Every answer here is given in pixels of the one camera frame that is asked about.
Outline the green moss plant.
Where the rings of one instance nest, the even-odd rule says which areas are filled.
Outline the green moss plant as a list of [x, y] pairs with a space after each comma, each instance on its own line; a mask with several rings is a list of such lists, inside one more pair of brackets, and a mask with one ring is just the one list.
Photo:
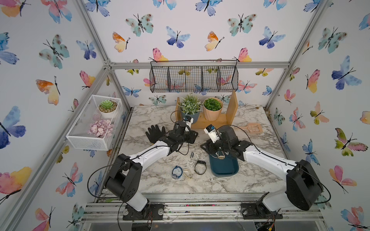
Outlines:
[[219, 111], [222, 109], [222, 104], [214, 98], [205, 100], [203, 106], [209, 111]]

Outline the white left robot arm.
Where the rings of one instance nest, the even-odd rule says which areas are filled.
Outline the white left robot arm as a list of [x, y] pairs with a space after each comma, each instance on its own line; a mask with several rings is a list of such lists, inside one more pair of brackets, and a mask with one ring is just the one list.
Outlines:
[[184, 143], [193, 144], [198, 132], [190, 127], [185, 121], [175, 122], [170, 131], [158, 125], [149, 127], [146, 135], [152, 145], [135, 155], [117, 156], [104, 180], [104, 187], [137, 212], [143, 211], [148, 200], [138, 190], [142, 172], [160, 159], [179, 152]]

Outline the green leafy plant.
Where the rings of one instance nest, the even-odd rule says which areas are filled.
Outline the green leafy plant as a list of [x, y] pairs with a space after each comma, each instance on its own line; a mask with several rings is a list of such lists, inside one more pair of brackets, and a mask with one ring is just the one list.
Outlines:
[[180, 104], [181, 112], [186, 115], [195, 115], [200, 112], [202, 106], [201, 101], [196, 95], [192, 93], [183, 98], [183, 101]]

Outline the aluminium frame post left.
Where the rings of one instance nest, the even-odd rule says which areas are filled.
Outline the aluminium frame post left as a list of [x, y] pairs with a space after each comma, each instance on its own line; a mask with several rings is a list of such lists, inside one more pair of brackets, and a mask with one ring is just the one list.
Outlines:
[[105, 83], [105, 79], [107, 76], [111, 76], [113, 80], [114, 86], [118, 90], [119, 97], [123, 101], [123, 104], [125, 108], [130, 112], [131, 107], [128, 103], [128, 100], [126, 99], [123, 90], [121, 88], [120, 82], [118, 80], [118, 77], [115, 73], [114, 63], [110, 60], [106, 49], [104, 48], [104, 45], [102, 43], [102, 40], [98, 34], [98, 31], [93, 23], [93, 20], [90, 17], [90, 14], [88, 13], [84, 1], [77, 1], [76, 5], [78, 6], [78, 9], [80, 11], [80, 15], [82, 16], [82, 19], [84, 21], [84, 24], [86, 26], [86, 29], [88, 30], [89, 34], [92, 37], [92, 40], [94, 44], [96, 45], [96, 49], [98, 51], [99, 56], [102, 58], [102, 66], [99, 71], [99, 73], [96, 75], [96, 81], [94, 82], [92, 89], [88, 91], [87, 98], [91, 96], [92, 94], [98, 93], [99, 89], [103, 86]]

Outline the pink plant pot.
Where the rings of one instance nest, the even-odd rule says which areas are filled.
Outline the pink plant pot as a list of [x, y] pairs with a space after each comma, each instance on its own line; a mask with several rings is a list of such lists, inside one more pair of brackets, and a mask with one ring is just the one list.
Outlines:
[[[222, 108], [223, 108], [223, 103], [222, 103], [222, 101], [221, 100], [219, 100], [218, 98], [214, 98], [214, 99], [216, 99], [216, 100], [218, 100], [221, 104], [222, 104]], [[222, 109], [221, 110], [219, 110], [219, 111], [209, 111], [209, 110], [207, 110], [204, 106], [203, 106], [203, 112], [204, 112], [204, 116], [205, 116], [205, 118], [207, 119], [207, 120], [209, 120], [209, 121], [216, 121], [218, 118], [219, 118], [219, 116], [220, 116], [220, 114], [221, 114], [221, 111], [222, 111]]]

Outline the black digital watch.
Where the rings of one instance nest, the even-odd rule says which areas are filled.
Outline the black digital watch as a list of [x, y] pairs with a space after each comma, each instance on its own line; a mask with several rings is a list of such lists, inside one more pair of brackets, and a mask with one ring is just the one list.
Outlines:
[[194, 165], [194, 171], [197, 175], [203, 175], [207, 171], [207, 164], [203, 160], [198, 160]]

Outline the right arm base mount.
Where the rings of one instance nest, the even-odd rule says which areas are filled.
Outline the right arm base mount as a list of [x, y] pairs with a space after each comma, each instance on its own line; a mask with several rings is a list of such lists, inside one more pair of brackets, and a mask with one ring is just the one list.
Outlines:
[[255, 202], [242, 203], [241, 214], [243, 216], [243, 219], [264, 219], [264, 218], [283, 219], [283, 215], [279, 214], [277, 210], [270, 211], [263, 204], [263, 199], [268, 194], [269, 193], [263, 194], [263, 196]]

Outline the aluminium front rail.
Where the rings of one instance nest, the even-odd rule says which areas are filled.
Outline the aluminium front rail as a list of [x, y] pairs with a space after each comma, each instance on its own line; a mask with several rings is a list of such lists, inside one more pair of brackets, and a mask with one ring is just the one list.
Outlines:
[[[257, 201], [262, 193], [146, 193], [151, 204], [162, 204], [162, 222], [224, 222], [263, 221], [244, 216], [242, 204]], [[113, 223], [121, 219], [125, 204], [112, 202], [88, 203], [82, 219], [84, 223]]]

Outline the blue round watch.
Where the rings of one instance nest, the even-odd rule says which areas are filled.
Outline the blue round watch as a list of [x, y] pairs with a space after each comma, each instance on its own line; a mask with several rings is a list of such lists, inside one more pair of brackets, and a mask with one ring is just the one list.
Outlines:
[[183, 175], [183, 169], [180, 166], [175, 166], [172, 169], [172, 178], [175, 180], [179, 180]]

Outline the pink pebbles pile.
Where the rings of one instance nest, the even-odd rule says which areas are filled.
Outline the pink pebbles pile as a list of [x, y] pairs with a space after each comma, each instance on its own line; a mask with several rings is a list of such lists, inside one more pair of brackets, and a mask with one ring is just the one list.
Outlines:
[[113, 135], [113, 125], [110, 120], [99, 120], [90, 124], [88, 134], [97, 138], [110, 137]]

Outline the dark teal storage box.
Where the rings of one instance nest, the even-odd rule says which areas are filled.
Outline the dark teal storage box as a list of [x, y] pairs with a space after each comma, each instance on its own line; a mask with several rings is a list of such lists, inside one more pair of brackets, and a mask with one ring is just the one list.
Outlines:
[[216, 177], [231, 177], [239, 172], [238, 159], [226, 155], [225, 159], [218, 159], [209, 155], [211, 172]]

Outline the wooden plant shelf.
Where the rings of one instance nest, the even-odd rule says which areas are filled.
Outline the wooden plant shelf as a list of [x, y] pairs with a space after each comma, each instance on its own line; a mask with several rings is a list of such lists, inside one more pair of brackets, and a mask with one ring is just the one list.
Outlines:
[[234, 91], [232, 92], [228, 105], [224, 105], [218, 98], [212, 97], [212, 99], [219, 101], [222, 108], [219, 111], [210, 111], [203, 106], [199, 113], [197, 122], [191, 125], [192, 129], [205, 129], [210, 124], [219, 128], [223, 125], [231, 125], [233, 123], [239, 107], [236, 93]]

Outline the black and yellow work glove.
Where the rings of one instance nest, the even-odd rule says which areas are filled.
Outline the black and yellow work glove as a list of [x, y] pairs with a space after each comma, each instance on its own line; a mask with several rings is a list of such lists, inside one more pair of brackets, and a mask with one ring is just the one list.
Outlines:
[[166, 134], [165, 127], [160, 129], [159, 125], [151, 125], [145, 132], [147, 138], [151, 143], [156, 143], [161, 137]]

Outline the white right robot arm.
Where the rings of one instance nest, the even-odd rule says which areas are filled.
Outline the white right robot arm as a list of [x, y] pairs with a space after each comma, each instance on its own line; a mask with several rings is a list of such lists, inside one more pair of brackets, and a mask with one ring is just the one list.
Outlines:
[[275, 192], [266, 193], [260, 200], [268, 211], [295, 207], [308, 211], [323, 193], [324, 185], [311, 164], [305, 160], [295, 162], [268, 153], [251, 140], [240, 140], [233, 125], [216, 128], [209, 125], [204, 132], [209, 136], [201, 148], [209, 155], [225, 152], [241, 161], [255, 164], [279, 177], [285, 186]]

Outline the beige strap watch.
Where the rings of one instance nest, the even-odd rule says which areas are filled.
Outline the beige strap watch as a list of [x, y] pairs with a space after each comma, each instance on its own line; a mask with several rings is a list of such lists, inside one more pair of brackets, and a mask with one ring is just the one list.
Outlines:
[[224, 159], [226, 158], [226, 154], [225, 154], [225, 152], [224, 152], [224, 151], [218, 151], [218, 152], [217, 152], [217, 158], [218, 158], [219, 160], [224, 160]]

